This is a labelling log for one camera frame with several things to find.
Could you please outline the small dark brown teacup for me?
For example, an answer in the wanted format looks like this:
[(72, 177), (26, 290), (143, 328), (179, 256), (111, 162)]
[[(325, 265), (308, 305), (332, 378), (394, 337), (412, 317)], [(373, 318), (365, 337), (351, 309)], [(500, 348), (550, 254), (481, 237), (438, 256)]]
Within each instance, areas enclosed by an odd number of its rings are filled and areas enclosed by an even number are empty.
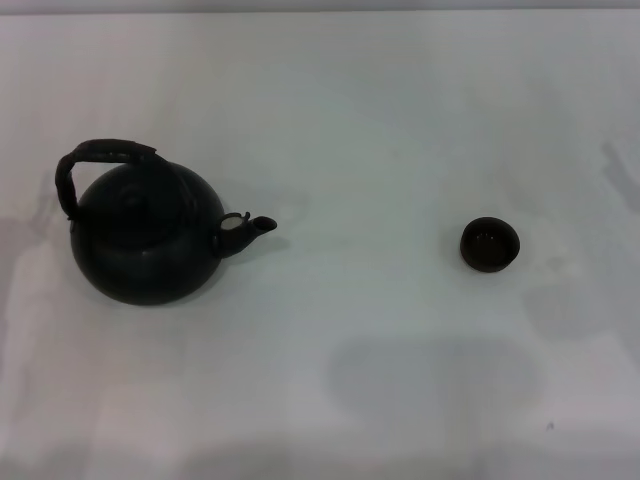
[(495, 217), (480, 217), (468, 223), (459, 250), (463, 261), (481, 273), (497, 273), (508, 267), (521, 248), (516, 230)]

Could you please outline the black round teapot with handle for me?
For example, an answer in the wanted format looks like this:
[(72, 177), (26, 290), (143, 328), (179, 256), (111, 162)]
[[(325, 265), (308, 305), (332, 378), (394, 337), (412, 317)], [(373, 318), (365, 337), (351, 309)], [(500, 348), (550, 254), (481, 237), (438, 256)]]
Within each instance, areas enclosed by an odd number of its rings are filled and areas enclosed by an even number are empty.
[(129, 140), (79, 144), (58, 162), (55, 186), (80, 271), (131, 305), (193, 294), (222, 260), (277, 227), (266, 216), (225, 212), (194, 171)]

